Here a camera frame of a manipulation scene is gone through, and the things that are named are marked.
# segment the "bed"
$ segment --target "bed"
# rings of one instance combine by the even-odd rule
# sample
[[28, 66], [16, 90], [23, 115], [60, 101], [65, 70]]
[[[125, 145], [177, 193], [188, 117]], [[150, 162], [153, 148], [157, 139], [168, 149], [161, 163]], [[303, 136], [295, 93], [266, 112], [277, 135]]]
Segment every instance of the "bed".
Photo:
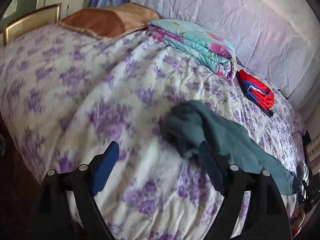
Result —
[[[182, 159], [160, 134], [179, 102], [200, 100], [240, 123], [290, 171], [304, 162], [302, 117], [258, 68], [246, 71], [275, 93], [272, 118], [244, 97], [236, 79], [215, 75], [146, 31], [96, 40], [48, 25], [0, 53], [1, 115], [39, 183], [49, 169], [73, 171], [119, 143], [119, 159], [95, 197], [116, 239], [202, 239], [217, 215], [221, 194], [196, 160]], [[247, 192], [233, 236], [249, 198]], [[282, 198], [291, 216], [296, 195]], [[81, 223], [72, 194], [69, 203]]]

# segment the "brown pillow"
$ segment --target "brown pillow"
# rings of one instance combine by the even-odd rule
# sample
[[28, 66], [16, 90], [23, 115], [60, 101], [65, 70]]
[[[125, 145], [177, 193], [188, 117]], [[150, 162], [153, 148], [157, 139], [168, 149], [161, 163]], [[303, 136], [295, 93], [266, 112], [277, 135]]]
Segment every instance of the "brown pillow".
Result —
[[135, 3], [126, 3], [116, 7], [82, 9], [59, 24], [69, 30], [104, 39], [125, 36], [158, 19], [162, 17], [156, 11]]

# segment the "wooden frame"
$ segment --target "wooden frame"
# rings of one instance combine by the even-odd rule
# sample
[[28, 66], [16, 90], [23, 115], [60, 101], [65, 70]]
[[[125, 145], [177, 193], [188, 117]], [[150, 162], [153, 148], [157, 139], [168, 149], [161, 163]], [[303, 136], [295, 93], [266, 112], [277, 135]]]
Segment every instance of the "wooden frame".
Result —
[[3, 42], [7, 45], [14, 39], [42, 26], [57, 23], [61, 17], [61, 3], [53, 4], [29, 13], [4, 26]]

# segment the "silver screw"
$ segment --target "silver screw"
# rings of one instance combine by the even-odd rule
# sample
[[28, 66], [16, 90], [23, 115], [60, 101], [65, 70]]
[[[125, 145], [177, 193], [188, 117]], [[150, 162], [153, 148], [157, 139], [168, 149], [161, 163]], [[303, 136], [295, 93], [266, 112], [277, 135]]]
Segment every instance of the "silver screw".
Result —
[[239, 167], [238, 167], [237, 165], [235, 165], [235, 164], [232, 164], [232, 165], [230, 165], [230, 169], [231, 169], [232, 171], [238, 171], [238, 170], [239, 170]]
[[262, 174], [263, 174], [264, 176], [266, 176], [266, 177], [269, 177], [269, 176], [270, 176], [270, 172], [267, 171], [267, 170], [262, 171]]
[[49, 170], [48, 171], [48, 176], [52, 176], [52, 175], [54, 175], [56, 172], [55, 172], [55, 170]]
[[88, 169], [88, 165], [87, 164], [82, 164], [79, 166], [79, 170], [80, 171], [86, 171]]

